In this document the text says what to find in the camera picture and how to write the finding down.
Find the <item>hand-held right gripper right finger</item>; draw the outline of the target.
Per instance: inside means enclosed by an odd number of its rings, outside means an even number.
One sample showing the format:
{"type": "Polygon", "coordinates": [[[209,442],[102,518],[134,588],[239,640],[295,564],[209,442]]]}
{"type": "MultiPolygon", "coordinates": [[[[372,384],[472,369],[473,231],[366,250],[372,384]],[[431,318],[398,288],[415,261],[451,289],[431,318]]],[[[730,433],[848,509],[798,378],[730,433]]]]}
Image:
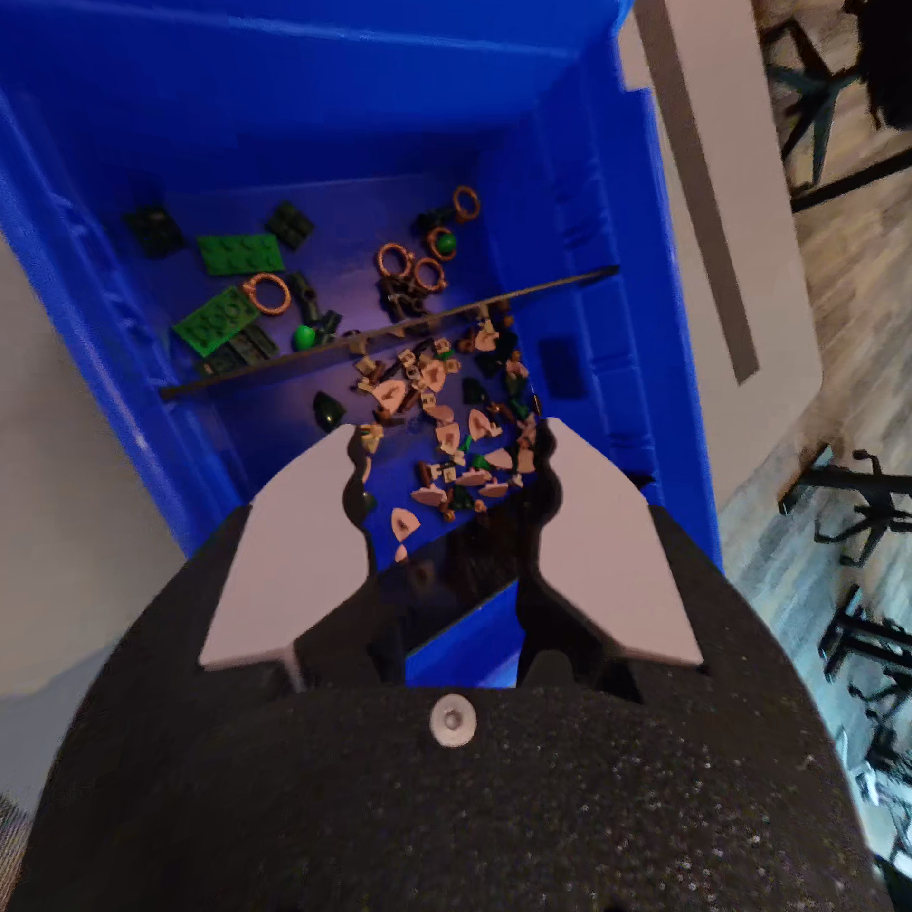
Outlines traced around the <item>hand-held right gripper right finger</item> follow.
{"type": "Polygon", "coordinates": [[[538,425],[517,537],[517,685],[633,686],[632,664],[700,671],[650,507],[558,418],[538,425]]]}

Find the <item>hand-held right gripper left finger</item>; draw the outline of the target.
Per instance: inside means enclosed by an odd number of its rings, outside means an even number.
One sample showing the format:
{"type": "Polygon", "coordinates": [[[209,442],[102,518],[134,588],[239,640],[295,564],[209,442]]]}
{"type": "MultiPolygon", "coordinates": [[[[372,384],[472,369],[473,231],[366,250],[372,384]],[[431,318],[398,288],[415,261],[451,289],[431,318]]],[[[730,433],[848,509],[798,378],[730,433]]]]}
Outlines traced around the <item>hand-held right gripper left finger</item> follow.
{"type": "Polygon", "coordinates": [[[306,688],[296,642],[371,573],[369,462],[359,428],[341,424],[257,493],[198,656],[203,669],[275,663],[294,691],[306,688]]]}

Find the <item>pile of small tan pieces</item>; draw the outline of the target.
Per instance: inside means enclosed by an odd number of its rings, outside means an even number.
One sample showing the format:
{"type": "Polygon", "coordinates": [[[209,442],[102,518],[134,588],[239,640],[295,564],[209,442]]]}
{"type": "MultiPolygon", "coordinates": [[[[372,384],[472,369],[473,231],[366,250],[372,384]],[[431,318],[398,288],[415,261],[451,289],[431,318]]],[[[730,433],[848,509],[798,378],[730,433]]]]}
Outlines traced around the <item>pile of small tan pieces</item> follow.
{"type": "Polygon", "coordinates": [[[374,407],[359,433],[379,570],[485,521],[534,481],[538,413],[516,330],[508,308],[491,311],[446,332],[409,333],[405,347],[360,367],[374,407]]]}

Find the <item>blue plastic storage bin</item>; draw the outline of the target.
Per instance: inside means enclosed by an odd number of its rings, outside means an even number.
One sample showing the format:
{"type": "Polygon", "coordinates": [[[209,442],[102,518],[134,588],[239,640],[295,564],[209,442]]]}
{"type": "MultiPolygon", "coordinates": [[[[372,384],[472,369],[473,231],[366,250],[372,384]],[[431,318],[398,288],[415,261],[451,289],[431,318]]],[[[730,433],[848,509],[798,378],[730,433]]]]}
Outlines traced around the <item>blue plastic storage bin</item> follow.
{"type": "MultiPolygon", "coordinates": [[[[2,2],[2,229],[191,555],[107,672],[127,652],[205,670],[251,501],[328,435],[314,394],[360,428],[360,367],[407,344],[163,403],[203,379],[173,325],[236,285],[281,357],[299,325],[315,348],[609,265],[489,313],[515,316],[537,427],[562,420],[645,497],[713,665],[665,532],[696,533],[683,547],[701,569],[719,556],[654,109],[621,72],[630,6],[2,2]],[[283,272],[205,273],[197,235],[267,233],[282,200],[315,225],[296,252],[278,241],[283,272]],[[143,256],[121,215],[146,205],[185,249],[143,256]]],[[[368,580],[295,644],[306,687],[407,670],[369,543],[368,580]]]]}

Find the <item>short black bin divider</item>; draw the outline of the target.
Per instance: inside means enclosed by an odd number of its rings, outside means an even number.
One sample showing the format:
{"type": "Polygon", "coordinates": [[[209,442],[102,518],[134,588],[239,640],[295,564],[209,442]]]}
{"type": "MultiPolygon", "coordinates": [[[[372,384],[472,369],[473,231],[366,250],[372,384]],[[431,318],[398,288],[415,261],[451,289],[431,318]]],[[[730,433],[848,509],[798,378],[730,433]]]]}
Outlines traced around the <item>short black bin divider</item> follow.
{"type": "Polygon", "coordinates": [[[405,656],[517,579],[518,505],[514,498],[469,522],[452,525],[380,574],[380,593],[395,610],[405,656]]]}

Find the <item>dark grey studded plate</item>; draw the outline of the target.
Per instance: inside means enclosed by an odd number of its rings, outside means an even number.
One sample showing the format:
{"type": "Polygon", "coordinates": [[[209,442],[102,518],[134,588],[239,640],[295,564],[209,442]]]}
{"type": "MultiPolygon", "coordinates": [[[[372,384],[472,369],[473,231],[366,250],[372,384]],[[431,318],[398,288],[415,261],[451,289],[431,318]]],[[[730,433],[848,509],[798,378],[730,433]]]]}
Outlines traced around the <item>dark grey studded plate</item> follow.
{"type": "Polygon", "coordinates": [[[217,378],[279,357],[277,343],[259,325],[246,327],[196,365],[204,379],[217,378]]]}

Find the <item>bright green studded plate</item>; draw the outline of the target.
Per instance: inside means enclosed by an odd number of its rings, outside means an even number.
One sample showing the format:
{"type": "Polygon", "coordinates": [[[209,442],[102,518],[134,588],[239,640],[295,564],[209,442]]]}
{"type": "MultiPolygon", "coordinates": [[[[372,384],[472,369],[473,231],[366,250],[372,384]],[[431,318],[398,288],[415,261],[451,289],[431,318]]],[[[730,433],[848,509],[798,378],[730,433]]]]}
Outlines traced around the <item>bright green studded plate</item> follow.
{"type": "Polygon", "coordinates": [[[204,359],[261,316],[238,286],[230,285],[171,327],[172,332],[204,359]]]}
{"type": "Polygon", "coordinates": [[[199,256],[212,277],[277,274],[285,270],[278,239],[271,233],[197,235],[199,256]]]}

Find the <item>long black bin divider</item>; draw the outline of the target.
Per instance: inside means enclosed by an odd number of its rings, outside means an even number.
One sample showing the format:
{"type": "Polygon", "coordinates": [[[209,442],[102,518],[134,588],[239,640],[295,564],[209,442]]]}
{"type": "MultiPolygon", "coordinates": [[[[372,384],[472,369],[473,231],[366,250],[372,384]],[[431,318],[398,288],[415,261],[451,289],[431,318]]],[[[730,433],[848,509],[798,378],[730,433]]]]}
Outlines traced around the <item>long black bin divider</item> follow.
{"type": "Polygon", "coordinates": [[[444,322],[450,321],[457,316],[476,316],[483,317],[489,313],[490,309],[498,304],[512,302],[519,298],[541,294],[556,288],[567,285],[591,285],[601,282],[608,278],[613,278],[621,273],[620,265],[601,266],[595,270],[585,273],[562,277],[549,282],[527,286],[521,289],[515,289],[508,292],[499,292],[493,296],[479,299],[470,303],[451,307],[449,309],[429,313],[423,316],[415,317],[409,320],[401,321],[397,324],[382,325],[379,328],[371,329],[353,336],[343,336],[336,338],[330,344],[310,348],[302,352],[292,353],[275,359],[259,362],[253,366],[244,367],[222,376],[211,377],[207,379],[195,380],[180,385],[171,385],[159,389],[158,394],[163,403],[175,402],[190,396],[202,393],[212,387],[246,382],[260,375],[274,376],[278,380],[288,380],[301,376],[312,369],[318,370],[320,365],[327,360],[330,355],[337,352],[352,356],[366,356],[372,345],[387,346],[393,341],[399,342],[404,339],[411,329],[427,329],[433,333],[442,328],[444,322]]]}

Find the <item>dark green studded plate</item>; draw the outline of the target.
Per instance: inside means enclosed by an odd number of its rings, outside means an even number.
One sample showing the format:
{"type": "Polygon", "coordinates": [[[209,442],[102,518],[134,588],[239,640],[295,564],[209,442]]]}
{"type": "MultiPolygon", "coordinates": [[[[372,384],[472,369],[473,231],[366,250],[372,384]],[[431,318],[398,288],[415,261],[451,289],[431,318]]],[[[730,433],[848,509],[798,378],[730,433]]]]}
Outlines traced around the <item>dark green studded plate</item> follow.
{"type": "Polygon", "coordinates": [[[290,200],[282,200],[265,222],[265,229],[289,251],[296,252],[312,236],[315,225],[290,200]]]}
{"type": "Polygon", "coordinates": [[[148,260],[164,259],[187,247],[179,225],[161,205],[146,205],[124,212],[121,220],[148,260]]]}

